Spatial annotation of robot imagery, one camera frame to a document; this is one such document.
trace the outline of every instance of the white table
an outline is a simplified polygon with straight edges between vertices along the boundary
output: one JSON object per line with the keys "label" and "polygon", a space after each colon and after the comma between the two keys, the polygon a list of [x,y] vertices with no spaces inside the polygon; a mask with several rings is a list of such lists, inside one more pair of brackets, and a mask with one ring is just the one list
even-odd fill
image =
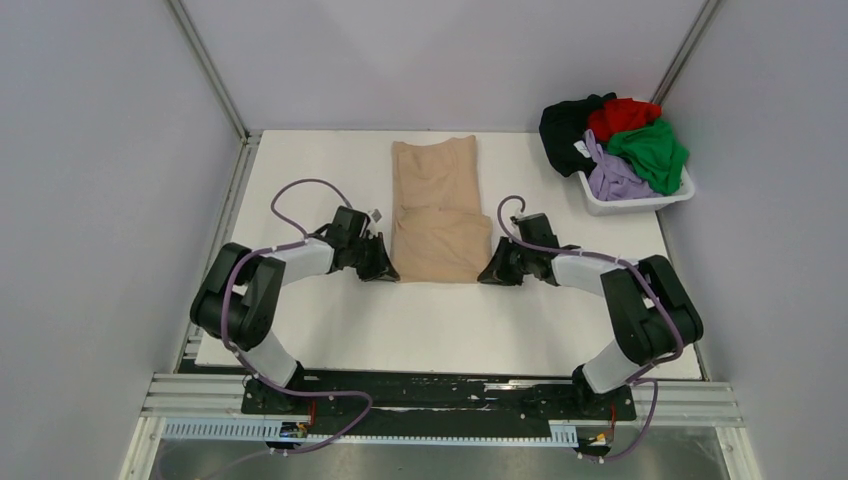
{"label": "white table", "polygon": [[[391,248],[392,141],[428,145],[469,133],[265,131],[238,211],[232,241],[251,248],[299,240],[269,204],[292,180],[324,178],[354,208],[377,208]],[[667,255],[653,213],[589,216],[576,176],[548,164],[537,134],[475,133],[483,211],[523,195],[527,214],[544,212],[561,244],[630,258]],[[307,230],[329,222],[339,205],[321,185],[300,185],[280,210]],[[511,215],[517,202],[507,206]],[[495,222],[493,246],[501,236]],[[280,294],[272,329],[306,368],[570,375],[613,339],[604,300],[529,277],[521,287],[362,283],[353,270],[311,277]],[[198,365],[238,365],[220,341],[204,336]],[[691,347],[652,373],[700,378]]]}

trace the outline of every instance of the green clothing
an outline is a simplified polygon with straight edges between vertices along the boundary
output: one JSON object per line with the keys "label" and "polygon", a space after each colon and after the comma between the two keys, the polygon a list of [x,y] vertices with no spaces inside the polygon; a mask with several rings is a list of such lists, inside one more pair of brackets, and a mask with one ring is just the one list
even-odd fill
{"label": "green clothing", "polygon": [[683,164],[689,158],[689,150],[677,142],[671,125],[662,118],[638,130],[616,133],[610,138],[607,151],[627,159],[636,175],[663,195],[680,188]]}

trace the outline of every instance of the white plastic basket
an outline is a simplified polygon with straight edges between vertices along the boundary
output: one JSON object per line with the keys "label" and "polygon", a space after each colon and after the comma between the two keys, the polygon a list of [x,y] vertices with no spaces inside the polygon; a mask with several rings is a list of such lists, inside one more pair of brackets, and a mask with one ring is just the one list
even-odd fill
{"label": "white plastic basket", "polygon": [[689,178],[689,173],[686,167],[683,167],[683,172],[680,175],[680,189],[674,192],[674,195],[656,198],[640,198],[637,200],[614,200],[604,202],[595,198],[592,195],[592,190],[589,188],[589,181],[586,179],[586,174],[577,172],[580,177],[580,184],[583,185],[583,195],[586,201],[586,210],[589,215],[600,217],[603,215],[619,215],[622,213],[634,212],[653,212],[659,210],[666,205],[671,205],[675,202],[689,200],[695,195],[695,184]]}

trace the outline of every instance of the lavender clothing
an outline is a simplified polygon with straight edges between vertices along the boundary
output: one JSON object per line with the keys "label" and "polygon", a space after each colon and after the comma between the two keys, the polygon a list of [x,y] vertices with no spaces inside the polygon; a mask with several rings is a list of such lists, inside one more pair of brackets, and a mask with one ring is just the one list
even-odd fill
{"label": "lavender clothing", "polygon": [[595,133],[589,129],[583,141],[597,166],[589,174],[589,189],[598,200],[632,200],[636,198],[661,197],[648,182],[636,175],[627,162],[610,155],[595,141]]}

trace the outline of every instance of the white wall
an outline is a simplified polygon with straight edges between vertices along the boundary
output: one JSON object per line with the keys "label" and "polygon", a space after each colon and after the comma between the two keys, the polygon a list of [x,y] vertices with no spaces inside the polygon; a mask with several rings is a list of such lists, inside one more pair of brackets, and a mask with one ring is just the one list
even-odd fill
{"label": "white wall", "polygon": [[237,141],[161,0],[0,15],[0,478],[114,478]]}
{"label": "white wall", "polygon": [[536,131],[649,98],[703,0],[186,0],[251,129]]}
{"label": "white wall", "polygon": [[665,106],[698,193],[664,211],[765,477],[848,460],[848,2],[727,2]]}

